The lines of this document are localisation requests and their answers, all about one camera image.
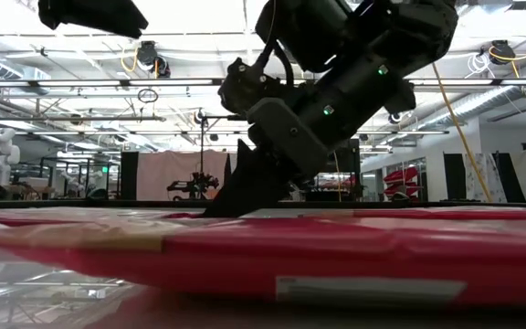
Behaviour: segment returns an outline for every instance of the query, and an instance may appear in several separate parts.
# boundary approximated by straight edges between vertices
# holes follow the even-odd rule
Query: ceiling
[[[264,0],[134,0],[147,20],[149,28],[144,32],[142,40],[157,42],[160,54],[168,60],[172,70],[172,78],[223,78],[226,66],[236,57],[252,60],[264,47],[260,38],[253,33],[258,14]],[[126,67],[133,65],[133,51],[137,41],[126,37],[117,37],[85,27],[62,25],[56,31],[43,26],[33,8],[37,0],[0,0],[0,59],[6,63],[26,65],[41,69],[53,80],[92,80],[92,79],[147,79],[152,74],[139,67],[133,72],[127,71],[121,64],[124,55]],[[477,53],[481,47],[488,47],[491,40],[507,39],[516,48],[518,54],[526,54],[526,10],[508,10],[489,14],[475,7],[460,18],[458,30],[449,53],[438,61],[440,73],[444,78],[485,78],[488,73],[470,74],[469,57]],[[512,73],[510,66],[490,65],[489,69],[497,76]],[[296,79],[313,79],[310,73],[301,72],[294,65]],[[266,72],[270,75],[283,76],[283,68],[279,61],[273,58]],[[410,75],[411,78],[433,78],[430,67],[420,69]],[[168,135],[137,136],[135,144],[152,145],[157,150],[198,151],[199,136],[175,135],[179,131],[199,131],[193,115],[197,109],[209,115],[228,115],[220,105],[216,95],[217,87],[167,87],[157,89],[162,96],[155,103],[144,104],[136,95],[137,89],[129,91],[115,89],[83,89],[70,90],[53,88],[49,95],[37,101],[29,99],[21,90],[6,90],[4,100],[35,111],[47,109],[48,116],[158,116],[159,121],[143,122],[105,122],[108,125],[118,124],[120,130],[131,131],[165,131]],[[97,97],[79,98],[80,93],[95,94]],[[455,99],[462,94],[452,93]],[[417,110],[413,115],[405,116],[406,122],[418,121],[422,112],[437,110],[442,106],[441,95],[437,92],[418,92],[416,94]],[[14,115],[25,115],[13,112]],[[31,122],[40,129],[49,130],[87,130],[90,122],[75,126],[70,122]],[[229,122],[221,120],[213,124],[210,121],[211,133],[244,132],[245,122]],[[388,113],[385,110],[377,112],[369,120],[364,130],[391,129]],[[212,149],[234,149],[237,138],[245,135],[220,133],[217,141],[205,140],[205,147]],[[69,138],[58,137],[60,141],[71,141]],[[112,147],[122,147],[114,139],[107,136],[87,138],[87,143],[102,143]],[[24,144],[22,151],[30,155],[47,152],[50,147],[63,147],[58,141],[33,141],[19,138]]]

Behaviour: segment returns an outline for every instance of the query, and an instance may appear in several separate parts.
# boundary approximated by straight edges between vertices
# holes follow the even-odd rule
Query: pink curtain
[[[213,198],[225,179],[226,153],[204,152],[205,174],[210,174],[220,183],[217,190],[212,187],[206,193]],[[173,181],[190,181],[192,173],[200,171],[200,153],[139,154],[137,165],[137,199],[140,201],[171,201],[174,196],[188,198],[187,193],[167,191]]]

